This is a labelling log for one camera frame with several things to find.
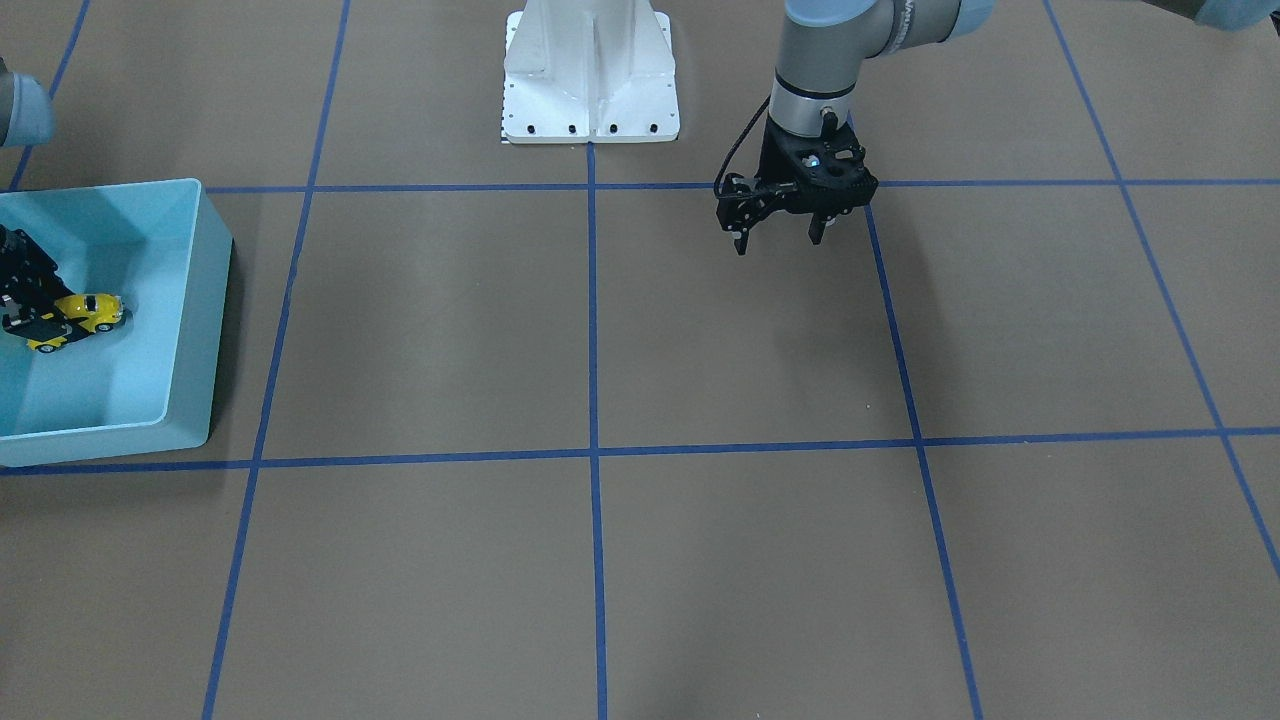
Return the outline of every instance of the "grid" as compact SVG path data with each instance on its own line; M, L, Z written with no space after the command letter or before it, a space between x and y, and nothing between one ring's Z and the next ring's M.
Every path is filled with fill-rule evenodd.
M911 388L911 377L908 368L906 354L902 348L902 340L899 332L899 320L895 313L893 295L886 272L884 256L882 254L879 234L876 225L873 208L865 209L865 222L870 236L872 251L876 259L876 272L879 279L883 296L884 313L887 315L890 334L893 345L893 355L897 363L899 378L901 382L902 401L910 421L911 436L891 439L849 439L849 441L818 441L818 442L776 442L776 443L722 443L722 445L666 445L666 446L605 446L600 442L599 432L599 378L598 378L598 277L596 277L596 197L599 192L644 192L653 190L682 190L707 191L712 183L703 182L668 182L668 183L608 183L596 181L596 154L590 143L585 149L586 182L585 183L479 183L479 184L320 184L317 176L320 160L325 145L325 132L329 120L329 111L333 102L334 88L342 67L343 44L346 38L347 20L351 14L352 0L343 0L338 32L333 46L333 55L329 67L328 83L324 102L315 133L314 151L311 156L307 183L303 186L224 186L210 187L207 192L219 193L294 193L302 197L302 209L297 224L297 233L293 242L293 251L289 263L288 278L285 281L284 295L280 301L279 323L275 333L275 345L271 354L270 369L268 373L266 389L261 404L261 419L253 446L253 454L247 459L232 459L223 461L174 461L174 462L123 462L123 464L92 464L92 465L60 465L36 468L12 468L0 470L0 477L19 475L77 475L77 474L114 474L114 473L140 473L140 471L191 471L191 470L247 470L248 483L244 492L238 529L234 541L230 573L225 587L225 598L220 624L218 628L216 644L209 673L209 683L204 705L204 716L212 717L218 698L218 687L221 673L223 657L227 650L230 623L234 612L237 584L246 551L246 541L251 529L253 497L257 487L260 470L280 468L323 468L343 465L397 465L397 464L438 464L438 462L498 462L515 460L548 460L548 459L584 459L590 462L590 491L591 491L591 519L593 519L593 555L595 578L595 632L596 632L596 698L598 715L604 720L608 715L608 683L607 683L607 618L604 603L604 574L605 550L603 533L602 489L600 489L600 460L603 457L627 456L662 456L662 455L716 455L716 454L773 454L773 452L808 452L808 451L859 451L876 448L911 448L919 465L920 480L927 497L932 530L937 544L938 562L945 582L947 603L955 630L955 639L964 669L972 712L975 720L983 717L983 705L980 698L980 683L973 667L966 642L965 624L963 616L963 598L956 591L955 579L951 571L951 560L947 550L947 538L943 528L943 518L938 509L934 492L931 466L929 448L955 447L955 446L1001 446L1024 443L1084 443L1084 442L1124 442L1144 441L1160 442L1180 438L1217 438L1222 451L1230 462L1231 470L1239 484L1240 495L1247 503L1256 524L1258 538L1270 556L1271 566L1280 578L1280 555L1277 555L1274 538L1263 520L1254 498L1249 480L1240 465L1233 442L1243 437L1280 437L1280 425L1261 427L1230 427L1222 420L1215 402L1208 380L1201 369L1196 350L1190 337L1183 324L1175 302L1175 297L1165 282L1158 259L1148 242L1143 220L1130 196L1132 187L1211 187L1211 186L1280 186L1280 178L1126 178L1116 161L1108 142L1103 124L1093 106L1089 91L1076 67L1071 54L1068 37L1059 23L1051 0L1042 0L1043 9L1053 27L1064 58L1070 68L1071 76L1079 91L1080 101L1084 104L1093 123L1097 138L1110 164L1112 177L1094 179L887 179L882 182L884 187L1110 187L1121 195L1133 228L1142 243L1143 254L1149 264L1151 273L1158 286L1165 307L1176 329L1185 360L1196 377L1203 402L1212 419L1212 427L1194 427L1183 429L1153 429L1130 432L1076 432L1076 433L1044 433L1044 434L998 434L998 436L957 436L957 437L929 437L922 432L920 420L916 414L915 396ZM56 95L61 85L63 76L73 60L77 41L86 23L92 0L82 0L74 27L67 41L65 51L58 67L56 74L50 85L50 95ZM23 178L31 159L32 150L23 151L18 168L9 183L9 191L15 191ZM564 447L526 451L480 451L480 452L439 452L417 455L381 455L381 456L316 456L316 457L264 457L264 447L271 420L271 407L275 398L275 386L280 369L282 354L288 336L289 316L292 310L292 291L298 274L298 261L303 252L307 237L307 224L311 213L311 204L317 193L361 193L361 192L495 192L495 191L573 191L585 193L588 213L588 258L589 258L589 373L585 382L589 388L589 443L586 447Z

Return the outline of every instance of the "robotic arm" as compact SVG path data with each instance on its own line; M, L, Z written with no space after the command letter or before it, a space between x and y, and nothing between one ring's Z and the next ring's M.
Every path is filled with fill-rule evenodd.
M1242 29L1280 9L1280 0L1143 0L1221 29ZM809 238L822 242L837 217L870 202L879 184L849 124L864 59L968 35L995 0L787 0L769 100L730 150L716 177L721 228L746 254L751 228L772 213L812 214ZM768 109L759 169L724 170Z
M59 300L70 295L58 277L58 263L29 234L0 225L0 327L4 332L37 343L70 334L72 323L58 306Z
M54 137L54 108L36 78L10 73L0 58L0 146L44 145Z

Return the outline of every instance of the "plastic bin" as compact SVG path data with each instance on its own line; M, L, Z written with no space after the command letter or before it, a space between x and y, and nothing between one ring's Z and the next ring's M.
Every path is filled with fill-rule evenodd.
M232 236L200 181L0 195L0 223L129 311L50 355L0 333L0 465L204 445Z

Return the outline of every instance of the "blue tape line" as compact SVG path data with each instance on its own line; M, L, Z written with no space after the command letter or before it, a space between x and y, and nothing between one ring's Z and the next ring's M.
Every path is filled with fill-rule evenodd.
M591 455L591 557L595 574L595 716L609 717L608 623L604 610L604 518L600 502L600 457Z
M1212 187L1212 186L1266 186L1280 184L1280 178L1185 178L1185 179L1132 179L1125 178L1128 186L1157 186L1157 187Z
M1231 437L1280 436L1280 425L1270 428L1228 428L1226 434Z
M264 186L223 186L206 187L209 195L271 195L271 193L300 193L306 192L305 184L264 184Z
M1093 129L1097 132L1098 141L1102 143L1102 151L1106 154L1107 163L1111 164L1111 172L1115 174L1115 178L1120 184L1120 193L1124 196L1125 208L1129 210L1129 218L1133 220L1133 227L1138 232L1138 240L1140 241L1142 250L1147 256L1147 263L1151 265L1151 272L1156 278L1156 284L1160 287L1160 295L1165 300L1165 307L1169 310L1169 316L1172 319L1174 328L1178 331L1178 338L1183 343L1183 351L1187 354L1187 360L1190 363L1192 372L1196 375L1196 382L1199 384L1201 395L1204 397L1204 406L1208 409L1208 413L1213 419L1213 427L1217 428L1217 432L1222 437L1222 448L1226 451L1228 459L1231 462L1231 471L1235 473L1235 480L1240 486L1240 492L1244 495L1244 501L1249 507L1249 514L1253 516L1253 524L1262 539L1262 546L1266 548L1267 556L1271 560L1271 569L1276 578L1280 579L1280 555L1276 553L1271 532L1267 529L1266 520L1257 509L1253 491L1249 488L1249 482L1244 477L1244 469L1240 468L1235 456L1235 448L1231 446L1231 436L1226 432L1217 404L1213 401L1213 393L1210 392L1208 380L1204 378L1199 360L1196 357L1196 351L1192 348L1190 337L1187 334L1187 328L1183 325L1178 307L1174 305L1174 297L1169 291L1167 283L1165 282L1164 273L1160 270L1160 263L1156 261L1156 254L1147 238L1147 231L1142 224L1142 218L1138 217L1138 209L1133 202L1132 195L1129 193L1124 176L1120 173L1120 165L1116 163L1115 154L1111 151L1111 143L1107 141L1107 135L1102 129L1102 122L1098 119L1098 114L1093 108L1093 100L1089 97L1089 91L1084 87L1084 78L1080 76L1080 70L1075 64L1075 58L1071 55L1071 47L1066 42L1066 35L1062 32L1062 26L1057 22L1057 15L1053 13L1051 0L1042 0L1042 3L1044 5L1044 12L1048 14L1050 23L1053 26L1053 32L1057 35L1059 45L1062 47L1062 55L1066 56L1066 64L1071 68L1071 77L1075 78L1075 86L1080 92L1080 97L1084 100L1084 106L1089 111L1089 118L1093 120Z
M4 468L0 477L111 475L119 473L193 473L200 470L247 470L250 460L189 460L180 462L102 462L97 465L32 465Z
M815 442L759 442L721 445L649 445L632 447L602 447L602 457L646 457L654 455L750 455L772 452L817 452L824 450L887 450L915 447L914 439L859 439Z
M566 450L512 450L493 452L426 452L420 455L355 455L340 457L279 457L264 459L259 466L280 468L346 468L370 465L434 465L442 462L509 462L515 460L562 460L590 457L586 448Z
M978 436L978 437L936 437L924 438L925 447L965 447L965 446L991 446L991 445L1042 445L1042 443L1073 443L1073 442L1125 442L1144 439L1185 439L1220 437L1222 433L1216 429L1185 429L1185 430L1128 430L1114 433L1046 433L1027 436Z
M84 18L88 15L88 6L92 0L82 0L79 13L76 15L76 24L72 26L72 36L67 40L67 49L63 50L63 59L58 63L58 72L54 73L52 82L49 83L49 99L52 100L58 95L58 88L63 86L63 76L67 74L67 67L70 65L72 53L76 51L76 44L79 42L79 33L84 29ZM27 172L27 164L31 163L31 152L35 150L31 145L22 149L22 158L18 160L18 167L13 172L13 179L9 181L9 192L15 192L18 186L22 184L22 176Z
M239 524L236 527L236 547L232 550L232 565L227 574L227 592L223 593L223 611L218 618L218 639L214 641L214 659L209 666L209 684L205 685L205 706L202 720L212 720L214 703L218 701L218 684L223 678L223 660L227 657L227 638L232 628L232 612L236 609L236 591L239 588L241 565L244 562L244 543L248 539L248 520L253 512L253 495L257 492L257 468L248 471L244 484L244 501L241 503Z
M905 179L881 187L1114 187L1114 179Z
M527 183L476 183L476 184L317 184L316 192L525 192L586 190L580 182L527 182Z
M604 607L604 518L600 507L599 306L596 302L595 143L586 143L588 424L591 457L591 553L595 577L595 714L609 717L608 624Z
M590 447L600 448L599 302L596 297L595 143L586 143L588 407Z
M214 659L209 669L209 684L205 688L204 720L212 720L214 705L218 700L218 684L221 679L223 659L227 652L227 638L230 633L232 612L236 606L236 591L239 585L239 571L244 556L244 543L248 538L248 525L253 514L253 496L257 489L257 475L262 451L266 446L266 433L271 419L271 405L275 400L275 383L280 373L280 357L284 352L284 337L289 327L289 310L293 297L293 284L298 275L298 261L307 233L311 215L312 188L320 172L320 154L324 150L325 131L329 126L329 111L333 106L333 94L338 83L338 68L342 61L342 47L347 36L347 19L351 17L351 0L343 0L342 15L338 19L338 35L334 40L333 60L329 64L329 81L325 86L324 104L320 108L320 123L316 127L315 147L311 151L311 169L307 174L307 191L302 197L302 211L298 218L298 232L293 238L293 255L289 259L289 274L284 284L284 299L280 302L280 320L275 331L275 346L271 350L271 365L268 372L266 389L262 393L262 414L259 420L257 438L253 442L253 466L250 469L244 488L244 503L241 509L241 521L236 533L236 550L232 553L232 566L227 578L227 594L223 598L223 614L218 626L218 642L214 646Z
M911 439L915 446L915 459L920 466L920 482L924 484L924 497L929 506L929 520L933 525L933 542L938 548L938 565L942 569L942 583L946 585L947 605L951 609L951 624L955 628L956 646L960 650L960 665L964 667L965 687L969 691L969 707L974 720L983 719L982 696L978 692L978 678L969 653L969 635L964 626L964 614L960 610L960 593L956 592L955 574L951 571L951 552L947 550L947 537L942 529L942 512L938 509L933 489L933 473L929 470L929 457L925 452L920 418L915 410L915 393L911 391L911 377L906 369L906 352L902 350L902 337L899 333L897 313L893 310L893 295L890 292L888 273L884 269L884 254L881 251L879 233L876 229L876 214L870 205L864 208L867 232L870 234L872 252L876 256L876 274L879 278L881 293L884 297L884 314L888 318L888 332L893 341L893 356L897 359L897 374L902 382L902 397L906 401L906 415L911 421Z
M709 182L602 182L599 190L712 190Z

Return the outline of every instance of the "light blue joint cap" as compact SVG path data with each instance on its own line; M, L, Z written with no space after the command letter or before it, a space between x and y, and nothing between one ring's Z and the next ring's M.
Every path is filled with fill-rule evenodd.
M808 27L846 23L872 9L876 0L787 0L787 17Z
M969 35L982 27L995 8L996 0L960 0L960 14L956 15L956 26L951 28L947 40Z
M40 81L31 76L13 74L13 113L4 143L44 145L54 137L54 106Z
M1207 0L1196 14L1196 24L1219 29L1244 29L1280 10L1280 0Z

